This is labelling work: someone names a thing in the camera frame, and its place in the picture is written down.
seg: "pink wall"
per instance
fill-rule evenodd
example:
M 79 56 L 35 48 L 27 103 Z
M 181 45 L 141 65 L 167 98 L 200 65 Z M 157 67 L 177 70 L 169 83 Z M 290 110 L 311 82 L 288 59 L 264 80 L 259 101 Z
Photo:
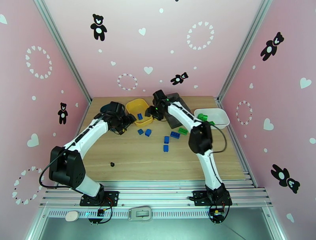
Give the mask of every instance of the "pink wall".
M 158 89 L 217 96 L 261 0 L 45 2 L 92 97 Z M 104 17 L 104 41 L 90 28 L 94 13 Z M 188 78 L 172 85 L 184 72 Z
M 313 0 L 273 1 L 224 98 L 250 168 L 293 240 L 315 239 L 316 233 L 315 9 Z M 278 32 L 284 41 L 263 61 L 261 51 Z M 271 174 L 273 164 L 300 183 L 297 194 L 291 190 L 293 180 L 279 185 Z
M 0 239 L 16 240 L 25 238 L 38 211 L 39 172 L 51 149 L 74 137 L 87 101 L 33 1 L 1 1 L 0 33 Z M 65 125 L 57 114 L 61 102 Z

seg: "yellow bin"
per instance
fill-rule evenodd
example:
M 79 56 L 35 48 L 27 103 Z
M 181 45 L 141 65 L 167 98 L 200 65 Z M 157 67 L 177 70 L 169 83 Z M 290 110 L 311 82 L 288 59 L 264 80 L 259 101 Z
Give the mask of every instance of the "yellow bin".
M 145 111 L 149 108 L 148 104 L 145 102 L 142 98 L 137 98 L 133 101 L 130 101 L 126 104 L 126 109 L 128 113 L 133 114 L 136 118 L 136 121 L 134 122 L 137 127 L 143 127 L 146 126 L 154 121 L 154 119 L 150 117 L 145 116 Z M 141 113 L 143 119 L 138 120 L 137 114 Z

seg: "blue lego brick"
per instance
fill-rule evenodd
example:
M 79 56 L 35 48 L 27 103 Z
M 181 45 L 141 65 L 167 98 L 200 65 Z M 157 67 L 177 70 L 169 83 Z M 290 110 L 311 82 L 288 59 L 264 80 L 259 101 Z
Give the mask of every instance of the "blue lego brick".
M 142 135 L 144 133 L 144 131 L 142 129 L 137 130 L 137 132 L 138 132 L 139 135 Z
M 171 136 L 171 137 L 174 137 L 174 138 L 177 138 L 177 139 L 180 138 L 180 134 L 179 134 L 179 133 L 176 133 L 176 132 L 173 132 L 173 131 L 171 132 L 170 136 Z
M 141 113 L 137 114 L 138 120 L 142 120 L 143 116 L 141 115 Z
M 168 144 L 169 143 L 169 137 L 168 136 L 165 136 L 165 144 Z
M 164 145 L 164 152 L 168 152 L 169 151 L 169 146 L 168 145 Z
M 147 130 L 145 131 L 145 135 L 146 135 L 147 137 L 149 137 L 149 136 L 151 135 L 151 130 L 150 130 L 150 129 L 147 129 Z

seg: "white dot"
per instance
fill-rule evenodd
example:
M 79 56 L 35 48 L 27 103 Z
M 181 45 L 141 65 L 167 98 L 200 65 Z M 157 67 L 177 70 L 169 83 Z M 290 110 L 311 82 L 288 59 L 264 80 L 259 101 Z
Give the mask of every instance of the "white dot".
M 315 143 L 316 143 L 316 139 L 312 137 L 312 138 L 309 139 L 309 142 L 310 142 L 311 144 L 315 144 Z

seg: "white heart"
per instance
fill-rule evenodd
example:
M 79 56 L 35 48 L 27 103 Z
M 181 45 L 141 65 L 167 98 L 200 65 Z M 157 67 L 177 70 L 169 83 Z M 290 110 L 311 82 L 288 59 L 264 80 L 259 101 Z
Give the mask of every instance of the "white heart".
M 2 14 L 0 14 L 0 23 L 3 23 L 3 24 L 8 24 L 7 23 L 7 19 L 5 16 L 3 16 Z
M 154 70 L 153 67 L 144 67 L 144 71 L 145 71 L 145 73 L 147 73 L 147 74 L 151 74 L 151 72 L 152 72 L 153 70 Z
M 263 129 L 271 131 L 274 129 L 274 125 L 270 122 L 270 119 L 266 118 L 263 123 Z
M 38 144 L 38 136 L 36 133 L 33 133 L 31 135 L 31 139 L 27 141 L 27 146 L 31 148 L 37 146 Z
M 312 84 L 312 81 L 310 79 L 307 80 L 305 77 L 301 78 L 301 81 L 300 81 L 301 89 L 307 88 L 311 84 Z
M 294 218 L 293 218 L 293 216 L 292 216 L 291 213 L 288 213 L 288 214 L 286 215 L 286 218 L 289 219 L 292 223 L 294 223 Z
M 145 29 L 145 28 L 138 29 L 138 32 L 139 32 L 141 35 L 145 36 L 145 34 L 146 34 L 146 29 Z

